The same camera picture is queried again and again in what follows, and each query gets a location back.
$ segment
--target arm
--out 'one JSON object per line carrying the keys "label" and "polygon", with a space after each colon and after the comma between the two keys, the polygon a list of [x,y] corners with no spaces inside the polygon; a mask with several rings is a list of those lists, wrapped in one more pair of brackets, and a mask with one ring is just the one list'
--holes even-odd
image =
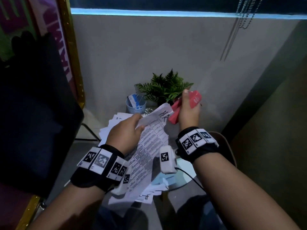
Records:
{"label": "arm", "polygon": [[[135,129],[142,116],[135,114],[114,126],[106,144],[126,155],[137,145],[144,126]],[[30,225],[29,230],[89,229],[105,192],[97,186],[68,185]]]}
{"label": "arm", "polygon": [[[198,126],[199,113],[198,105],[190,108],[189,95],[184,92],[179,114],[181,131]],[[212,202],[235,229],[299,229],[263,189],[221,154],[204,154],[193,166]]]}

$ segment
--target black wristband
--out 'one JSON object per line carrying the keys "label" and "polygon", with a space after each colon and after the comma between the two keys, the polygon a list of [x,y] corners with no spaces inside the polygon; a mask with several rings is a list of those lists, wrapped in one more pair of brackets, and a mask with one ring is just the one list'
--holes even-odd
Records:
{"label": "black wristband", "polygon": [[177,154],[184,160],[189,161],[193,163],[197,158],[199,158],[202,155],[205,155],[210,152],[219,152],[219,148],[214,143],[206,143],[200,147],[198,147],[195,151],[193,151],[191,154],[187,154],[185,148],[182,146],[179,139],[181,139],[184,135],[188,134],[189,132],[199,129],[199,127],[188,127],[184,130],[182,130],[178,134],[178,139],[176,139],[176,144],[178,146]]}
{"label": "black wristband", "polygon": [[89,169],[79,167],[70,179],[73,185],[80,188],[87,188],[95,185],[103,191],[107,192],[112,185],[118,186],[120,184],[120,181],[107,178],[106,176],[112,169],[117,156],[124,158],[124,155],[113,146],[107,144],[101,145],[99,148],[105,149],[112,153],[112,156],[106,164],[102,174],[98,174]]}

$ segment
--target light blue basket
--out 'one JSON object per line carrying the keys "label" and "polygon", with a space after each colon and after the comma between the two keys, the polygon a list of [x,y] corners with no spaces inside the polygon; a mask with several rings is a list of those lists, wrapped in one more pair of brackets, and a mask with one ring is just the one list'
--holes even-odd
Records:
{"label": "light blue basket", "polygon": [[143,114],[145,112],[146,100],[143,97],[140,97],[139,103],[140,103],[139,107],[132,107],[132,106],[129,106],[128,100],[126,99],[126,106],[130,114],[135,114],[135,113]]}

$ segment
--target blue light strip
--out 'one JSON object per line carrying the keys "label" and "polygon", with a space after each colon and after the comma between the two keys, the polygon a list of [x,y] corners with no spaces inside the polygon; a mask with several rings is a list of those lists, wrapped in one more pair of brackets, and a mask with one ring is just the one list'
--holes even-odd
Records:
{"label": "blue light strip", "polygon": [[[119,9],[83,9],[71,8],[72,14],[119,15],[119,16],[154,16],[154,17],[223,17],[235,18],[235,13],[200,12],[200,11],[149,11]],[[255,14],[255,18],[266,19],[307,19],[307,15]]]}

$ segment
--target potted plant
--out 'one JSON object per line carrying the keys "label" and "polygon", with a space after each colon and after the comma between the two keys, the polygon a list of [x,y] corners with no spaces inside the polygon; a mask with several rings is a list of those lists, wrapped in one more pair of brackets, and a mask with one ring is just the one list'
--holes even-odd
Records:
{"label": "potted plant", "polygon": [[139,92],[144,93],[146,100],[154,101],[160,106],[167,102],[173,104],[173,100],[179,96],[185,88],[189,88],[193,83],[183,82],[183,78],[174,73],[173,69],[163,77],[153,73],[150,83],[136,84]]}

